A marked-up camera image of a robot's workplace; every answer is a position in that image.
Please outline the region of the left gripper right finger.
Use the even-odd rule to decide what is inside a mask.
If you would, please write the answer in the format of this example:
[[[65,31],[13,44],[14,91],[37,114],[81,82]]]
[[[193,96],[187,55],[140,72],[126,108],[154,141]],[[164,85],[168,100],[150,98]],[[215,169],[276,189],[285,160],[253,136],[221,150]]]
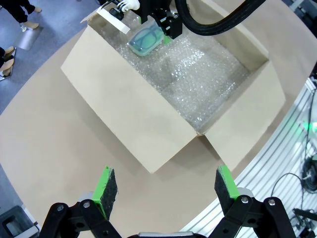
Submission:
[[[241,228],[252,228],[259,238],[294,238],[295,233],[282,201],[268,197],[263,202],[241,194],[226,165],[216,170],[214,189],[224,217],[211,238],[235,238]]]

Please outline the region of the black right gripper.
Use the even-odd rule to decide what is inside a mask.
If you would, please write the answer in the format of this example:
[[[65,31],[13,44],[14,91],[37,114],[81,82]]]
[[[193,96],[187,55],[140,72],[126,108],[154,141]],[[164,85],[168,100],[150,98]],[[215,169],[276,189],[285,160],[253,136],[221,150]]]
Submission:
[[[164,35],[175,40],[182,34],[181,17],[170,10],[172,0],[141,0],[141,22],[145,23],[150,15]]]

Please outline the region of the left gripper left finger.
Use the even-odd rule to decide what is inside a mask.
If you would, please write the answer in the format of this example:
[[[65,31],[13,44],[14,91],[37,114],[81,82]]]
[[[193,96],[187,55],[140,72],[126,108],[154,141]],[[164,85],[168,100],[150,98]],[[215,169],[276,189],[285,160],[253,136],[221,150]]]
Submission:
[[[91,196],[69,207],[53,204],[46,216],[39,237],[77,238],[89,231],[95,238],[119,238],[121,235],[109,221],[117,195],[114,169],[106,166]]]

